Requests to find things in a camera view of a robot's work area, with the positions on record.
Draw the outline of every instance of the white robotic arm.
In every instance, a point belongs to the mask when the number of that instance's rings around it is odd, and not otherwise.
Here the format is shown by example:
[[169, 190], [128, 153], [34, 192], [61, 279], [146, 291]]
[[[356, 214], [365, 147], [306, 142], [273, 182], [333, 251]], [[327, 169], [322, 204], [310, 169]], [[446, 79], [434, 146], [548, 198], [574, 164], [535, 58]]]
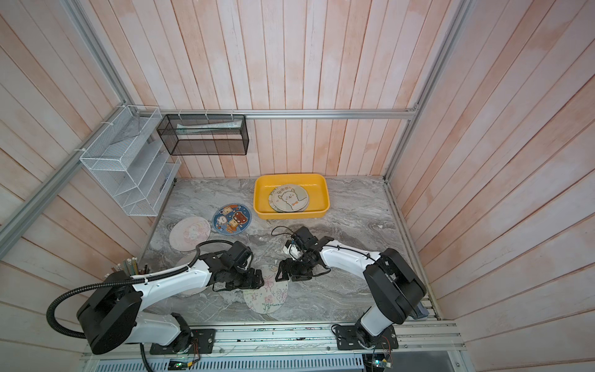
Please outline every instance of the white robotic arm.
[[[210, 243], [231, 245], [226, 251], [199, 255]], [[142, 312], [148, 306], [194, 288], [225, 283], [221, 290], [257, 289], [264, 285], [262, 272], [250, 267], [252, 251], [241, 242], [208, 240], [196, 247], [188, 265], [146, 275], [111, 274], [103, 283], [73, 289], [58, 297], [46, 312], [49, 325], [71, 337], [86, 338], [94, 354], [103, 354], [122, 343], [152, 342], [185, 351], [193, 339], [190, 327], [180, 314], [156, 315]], [[95, 290], [77, 312], [83, 332], [69, 330], [55, 318], [56, 307], [68, 297]]]
[[[426, 293], [420, 279], [394, 249], [373, 252], [341, 244], [327, 236], [318, 240], [306, 227], [301, 227], [287, 241], [286, 252], [292, 258], [279, 265], [277, 281], [309, 280], [327, 274], [330, 268], [340, 268], [366, 280], [375, 305], [355, 324], [358, 341], [364, 347], [372, 346], [393, 323], [402, 324], [415, 312], [415, 306]], [[312, 269], [316, 265], [327, 271], [314, 274]]]

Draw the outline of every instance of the pink floral placemat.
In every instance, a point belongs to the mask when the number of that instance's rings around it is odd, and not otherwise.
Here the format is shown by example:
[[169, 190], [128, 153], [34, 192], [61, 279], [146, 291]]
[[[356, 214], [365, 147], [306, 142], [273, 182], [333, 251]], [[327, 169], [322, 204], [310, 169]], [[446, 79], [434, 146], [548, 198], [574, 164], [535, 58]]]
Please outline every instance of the pink floral placemat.
[[264, 286], [243, 291], [244, 300], [250, 310], [270, 314], [277, 311], [287, 299], [288, 282], [275, 282], [278, 270], [275, 265], [263, 265], [259, 268], [262, 270]]

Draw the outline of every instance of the black mesh basket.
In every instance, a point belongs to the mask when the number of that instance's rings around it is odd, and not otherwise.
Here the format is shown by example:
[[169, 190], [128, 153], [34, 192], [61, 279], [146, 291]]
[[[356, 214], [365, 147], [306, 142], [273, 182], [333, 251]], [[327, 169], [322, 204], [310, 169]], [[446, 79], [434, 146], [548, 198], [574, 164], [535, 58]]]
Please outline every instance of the black mesh basket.
[[168, 114], [157, 133], [171, 155], [246, 155], [244, 115]]

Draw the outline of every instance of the white mesh shelf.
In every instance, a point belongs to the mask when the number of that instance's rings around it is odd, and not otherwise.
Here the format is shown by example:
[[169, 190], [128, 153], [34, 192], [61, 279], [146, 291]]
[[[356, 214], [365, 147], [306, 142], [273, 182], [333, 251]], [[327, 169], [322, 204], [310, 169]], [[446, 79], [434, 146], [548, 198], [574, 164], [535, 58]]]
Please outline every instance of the white mesh shelf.
[[126, 170], [161, 121], [156, 108], [150, 117], [126, 106], [80, 157], [91, 170]]
[[124, 207], [128, 215], [152, 215], [156, 216], [163, 205], [167, 191], [180, 168], [181, 161], [178, 158], [175, 163], [166, 162], [157, 175], [147, 197], [134, 204]]
[[129, 215], [157, 215], [181, 161], [167, 162], [160, 140], [147, 143], [161, 121], [159, 109], [141, 117], [131, 106], [110, 122], [81, 156], [81, 162]]

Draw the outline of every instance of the pink wood plank wall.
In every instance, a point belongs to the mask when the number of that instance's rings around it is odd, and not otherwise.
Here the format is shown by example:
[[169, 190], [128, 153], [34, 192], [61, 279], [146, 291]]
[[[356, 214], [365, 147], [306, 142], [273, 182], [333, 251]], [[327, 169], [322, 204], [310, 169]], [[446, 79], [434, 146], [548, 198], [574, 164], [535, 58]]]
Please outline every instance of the pink wood plank wall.
[[594, 18], [477, 2], [390, 182], [478, 371], [595, 368]]
[[[0, 224], [119, 103], [59, 1], [0, 1]], [[2, 370], [22, 370], [33, 350], [70, 370], [85, 342], [51, 330], [47, 306], [139, 255], [150, 226], [79, 171], [0, 261]], [[58, 308], [67, 327], [85, 299]]]
[[[134, 103], [407, 108], [460, 0], [81, 0]], [[182, 177], [384, 174], [400, 120], [249, 120], [248, 155]]]

